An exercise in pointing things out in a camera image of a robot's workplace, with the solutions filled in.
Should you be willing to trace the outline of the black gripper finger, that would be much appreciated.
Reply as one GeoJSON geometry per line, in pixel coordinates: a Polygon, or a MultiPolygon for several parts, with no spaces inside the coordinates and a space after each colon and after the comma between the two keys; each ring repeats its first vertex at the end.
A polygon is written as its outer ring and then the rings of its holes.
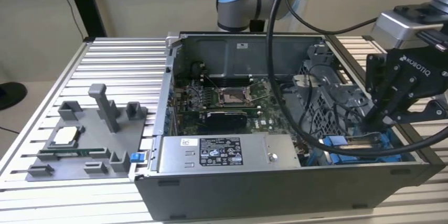
{"type": "Polygon", "coordinates": [[[382,127],[390,127],[396,123],[393,114],[402,110],[400,103],[409,99],[408,93],[414,89],[416,84],[416,76],[396,76],[384,79],[382,127]]]}
{"type": "Polygon", "coordinates": [[[366,91],[370,94],[373,103],[364,124],[366,126],[381,126],[384,110],[393,94],[392,85],[400,73],[398,65],[378,65],[369,63],[366,66],[366,91]]]}

